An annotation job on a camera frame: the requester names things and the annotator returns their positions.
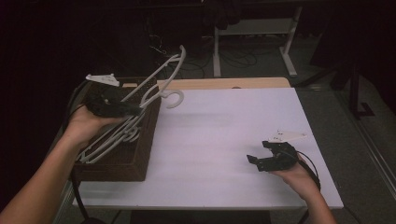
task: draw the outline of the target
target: small white object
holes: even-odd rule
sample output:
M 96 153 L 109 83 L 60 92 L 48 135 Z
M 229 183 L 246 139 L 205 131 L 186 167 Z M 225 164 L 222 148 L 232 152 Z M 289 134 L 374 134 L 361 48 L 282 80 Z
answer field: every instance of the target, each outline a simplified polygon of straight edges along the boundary
M 300 138 L 307 137 L 306 133 L 294 133 L 294 132 L 287 132 L 287 131 L 280 131 L 278 130 L 272 137 L 268 139 L 270 143 L 284 143 L 289 142 L 291 140 L 296 140 Z
M 120 83 L 114 78 L 114 74 L 103 75 L 103 76 L 92 76 L 87 75 L 85 78 L 90 81 L 100 82 L 111 86 L 118 87 Z

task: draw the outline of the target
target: black device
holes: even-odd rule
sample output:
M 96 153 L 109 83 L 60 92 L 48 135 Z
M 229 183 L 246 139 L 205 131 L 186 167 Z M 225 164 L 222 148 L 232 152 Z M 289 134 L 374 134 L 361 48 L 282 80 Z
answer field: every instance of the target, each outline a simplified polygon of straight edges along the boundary
M 102 118 L 123 118 L 138 116 L 142 112 L 139 105 L 121 101 L 120 90 L 108 87 L 103 92 L 89 93 L 85 105 L 96 116 Z
M 248 161 L 252 164 L 257 165 L 257 168 L 260 172 L 289 170 L 298 162 L 309 173 L 311 178 L 317 184 L 318 189 L 320 189 L 320 180 L 318 178 L 318 173 L 315 174 L 304 161 L 299 159 L 297 154 L 298 151 L 291 144 L 287 142 L 270 143 L 268 141 L 262 141 L 262 145 L 266 148 L 269 148 L 274 156 L 271 158 L 258 159 L 257 157 L 247 155 Z

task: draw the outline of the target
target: white table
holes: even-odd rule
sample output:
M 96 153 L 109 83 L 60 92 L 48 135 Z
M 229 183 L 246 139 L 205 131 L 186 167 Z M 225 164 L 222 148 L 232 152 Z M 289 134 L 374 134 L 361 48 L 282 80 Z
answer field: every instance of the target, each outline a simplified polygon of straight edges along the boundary
M 87 207 L 115 209 L 272 210 L 306 207 L 279 177 L 259 172 L 247 154 L 277 130 L 306 133 L 291 141 L 318 168 L 330 208 L 343 203 L 293 88 L 186 90 L 163 99 L 144 182 L 82 182 Z

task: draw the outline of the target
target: dark floor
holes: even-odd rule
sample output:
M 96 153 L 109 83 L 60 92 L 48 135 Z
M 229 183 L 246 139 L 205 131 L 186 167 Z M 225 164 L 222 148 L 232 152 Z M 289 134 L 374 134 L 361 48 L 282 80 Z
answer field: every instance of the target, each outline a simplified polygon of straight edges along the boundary
M 290 57 L 298 76 L 290 78 L 277 49 L 284 37 L 268 35 L 224 39 L 220 42 L 222 76 L 286 77 L 290 84 L 299 83 L 321 71 L 321 68 L 309 65 L 318 40 L 319 37 L 312 36 L 295 38 Z M 201 58 L 194 55 L 186 60 L 179 78 L 211 78 L 212 69 L 210 53 Z M 396 142 L 392 136 L 396 133 L 396 117 L 382 102 L 375 87 L 362 77 L 360 102 L 368 103 L 375 116 L 357 121 L 347 109 L 348 85 L 341 91 L 333 91 L 329 86 L 332 76 L 329 74 L 308 87 L 299 88 L 297 93 L 346 207 L 333 213 L 339 223 L 359 223 L 357 219 L 361 223 L 393 223 L 396 220 L 394 191 L 389 188 L 384 172 L 373 157 L 373 145 L 367 144 L 368 140 L 363 138 L 361 126 L 368 131 L 375 146 L 380 148 L 389 169 L 395 172 L 393 146 L 396 146 Z M 92 209 L 89 212 L 107 223 L 118 213 L 116 210 L 104 209 Z M 297 223 L 303 213 L 303 210 L 271 211 L 272 223 Z M 115 223 L 128 223 L 130 215 L 129 211 L 121 211 Z M 69 205 L 63 211 L 59 223 L 80 221 L 78 209 Z

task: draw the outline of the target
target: wooden box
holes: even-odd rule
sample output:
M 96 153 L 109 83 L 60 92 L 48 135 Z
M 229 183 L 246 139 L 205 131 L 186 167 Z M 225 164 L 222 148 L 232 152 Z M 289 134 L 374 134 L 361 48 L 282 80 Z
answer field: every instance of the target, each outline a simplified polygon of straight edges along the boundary
M 123 83 L 136 83 L 140 85 L 145 77 L 126 77 L 118 78 Z M 139 90 L 127 102 L 139 104 L 144 93 L 157 83 L 153 78 Z M 92 91 L 98 91 L 103 84 L 90 82 L 87 87 L 86 95 Z M 135 87 L 122 88 L 122 97 L 126 96 Z M 140 134 L 134 142 L 122 142 L 106 154 L 101 160 L 94 164 L 81 163 L 76 161 L 74 172 L 77 182 L 80 181 L 143 181 L 146 178 L 146 172 L 149 165 L 149 156 L 151 151 L 152 139 L 154 136 L 155 126 L 160 111 L 161 97 L 152 102 L 146 111 L 145 116 L 139 123 Z

